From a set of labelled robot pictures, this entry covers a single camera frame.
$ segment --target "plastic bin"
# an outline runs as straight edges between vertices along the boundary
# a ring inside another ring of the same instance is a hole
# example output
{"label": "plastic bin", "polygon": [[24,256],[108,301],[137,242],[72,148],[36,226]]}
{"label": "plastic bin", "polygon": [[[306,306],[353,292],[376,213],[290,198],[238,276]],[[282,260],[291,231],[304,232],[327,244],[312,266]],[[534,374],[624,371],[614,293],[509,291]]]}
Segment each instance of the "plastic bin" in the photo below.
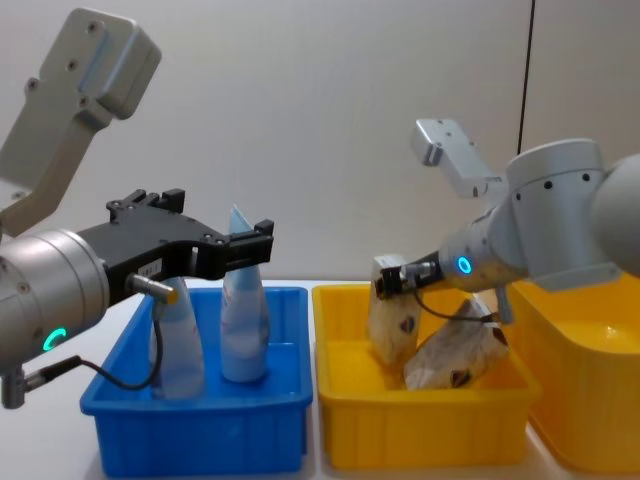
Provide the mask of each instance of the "plastic bin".
{"label": "plastic bin", "polygon": [[542,385],[530,420],[562,463],[640,473],[640,281],[547,293],[509,290],[514,349]]}
{"label": "plastic bin", "polygon": [[[219,364],[220,289],[190,291],[204,349],[207,390],[196,399],[153,400],[96,376],[80,400],[95,416],[102,466],[114,477],[295,471],[306,453],[312,401],[307,290],[266,288],[268,373],[224,380]],[[145,299],[104,367],[135,382],[149,370],[151,300]]]}
{"label": "plastic bin", "polygon": [[[425,301],[453,313],[459,291]],[[529,405],[539,393],[515,355],[457,390],[405,390],[401,369],[380,364],[367,340],[368,285],[313,290],[316,374],[324,448],[336,468],[497,465],[525,451]],[[424,314],[419,339],[442,325]]]}

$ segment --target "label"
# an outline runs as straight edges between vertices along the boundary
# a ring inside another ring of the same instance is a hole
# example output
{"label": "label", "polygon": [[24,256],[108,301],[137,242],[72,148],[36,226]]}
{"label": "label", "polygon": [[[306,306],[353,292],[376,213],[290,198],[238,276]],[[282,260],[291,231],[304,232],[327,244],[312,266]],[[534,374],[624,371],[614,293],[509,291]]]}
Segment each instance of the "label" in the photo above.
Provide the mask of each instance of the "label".
{"label": "label", "polygon": [[162,271],[162,258],[147,263],[138,269],[138,275],[151,278]]}

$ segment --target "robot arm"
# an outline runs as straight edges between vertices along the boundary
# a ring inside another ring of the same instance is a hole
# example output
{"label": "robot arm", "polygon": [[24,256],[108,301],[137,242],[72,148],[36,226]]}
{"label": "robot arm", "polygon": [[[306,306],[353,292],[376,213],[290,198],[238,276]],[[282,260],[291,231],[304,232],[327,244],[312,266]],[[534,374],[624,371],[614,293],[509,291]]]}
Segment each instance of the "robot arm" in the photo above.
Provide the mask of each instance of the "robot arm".
{"label": "robot arm", "polygon": [[455,122],[419,120],[412,143],[426,164],[434,164],[429,158],[441,159],[459,193],[460,185],[467,190],[473,185],[477,194],[471,196],[486,193],[491,201],[484,214],[447,237],[436,252],[381,272],[376,282],[381,298],[426,286],[468,292],[495,288],[508,319],[504,287],[513,281],[530,278],[557,291],[615,280],[620,268],[640,275],[640,157],[627,158],[607,173],[593,141],[565,140],[515,157],[506,179],[491,184],[487,179],[500,177],[474,167],[481,160],[468,153],[469,141]]}
{"label": "robot arm", "polygon": [[[159,61],[160,50],[132,20],[87,9],[69,15],[40,78],[27,82],[24,108],[0,150],[0,233],[19,235],[55,211],[95,133],[134,113]],[[80,359],[35,379],[25,379],[24,362],[91,328],[111,305],[136,292],[168,301],[175,292],[157,281],[217,279],[269,261],[273,222],[222,235],[182,215],[184,197],[138,190],[109,202],[103,225],[0,245],[6,408],[20,407],[26,391]]]}
{"label": "robot arm", "polygon": [[0,374],[93,327],[136,293],[134,275],[222,278],[268,262],[273,222],[222,235],[181,215],[184,191],[134,192],[107,204],[111,221],[52,230],[0,246]]}

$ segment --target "table surface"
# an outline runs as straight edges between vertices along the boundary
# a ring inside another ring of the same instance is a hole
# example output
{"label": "table surface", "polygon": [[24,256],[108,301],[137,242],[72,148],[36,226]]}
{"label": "table surface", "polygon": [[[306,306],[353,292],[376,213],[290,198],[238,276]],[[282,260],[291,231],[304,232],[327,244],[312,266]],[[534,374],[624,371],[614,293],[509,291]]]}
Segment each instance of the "table surface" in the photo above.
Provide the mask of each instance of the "table surface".
{"label": "table surface", "polygon": [[[188,280],[190,287],[220,286],[220,282]],[[316,285],[345,282],[315,281],[265,281],[265,286],[299,286],[307,289]],[[101,363],[113,347],[118,336],[137,308],[141,297],[132,297],[112,307],[93,329],[66,342],[55,350],[25,365],[25,372],[79,354]],[[313,328],[312,302],[309,298],[309,341],[311,356],[315,355],[315,331]],[[315,362],[311,362],[315,376]],[[93,418],[80,413],[78,401],[93,378],[93,371],[78,368],[63,375],[50,385],[28,394],[26,404],[15,411],[0,409],[0,478],[46,480],[97,480],[106,478],[102,472],[98,441]],[[527,453],[515,466],[481,468],[438,468],[411,471],[341,472],[327,463],[321,448],[320,417],[314,384],[314,401],[311,407],[312,428],[309,429],[309,451],[300,472],[286,475],[261,475],[261,480],[278,479],[616,479],[640,478],[638,476],[596,476],[565,470],[556,463],[545,449],[533,429],[527,427]],[[188,477],[196,480],[202,477]],[[239,478],[208,477],[215,479]]]}

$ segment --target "green led light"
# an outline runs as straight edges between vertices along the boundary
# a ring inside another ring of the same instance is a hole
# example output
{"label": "green led light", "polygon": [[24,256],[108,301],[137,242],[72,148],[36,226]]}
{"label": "green led light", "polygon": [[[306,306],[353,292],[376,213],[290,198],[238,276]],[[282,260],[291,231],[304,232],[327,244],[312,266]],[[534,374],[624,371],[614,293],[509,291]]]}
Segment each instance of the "green led light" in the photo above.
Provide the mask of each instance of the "green led light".
{"label": "green led light", "polygon": [[48,352],[49,350],[51,350],[53,347],[57,345],[60,338],[64,338],[66,336],[67,336],[66,328],[56,328],[53,332],[49,334],[47,339],[44,341],[44,344],[42,345],[42,350],[44,350],[45,352]]}

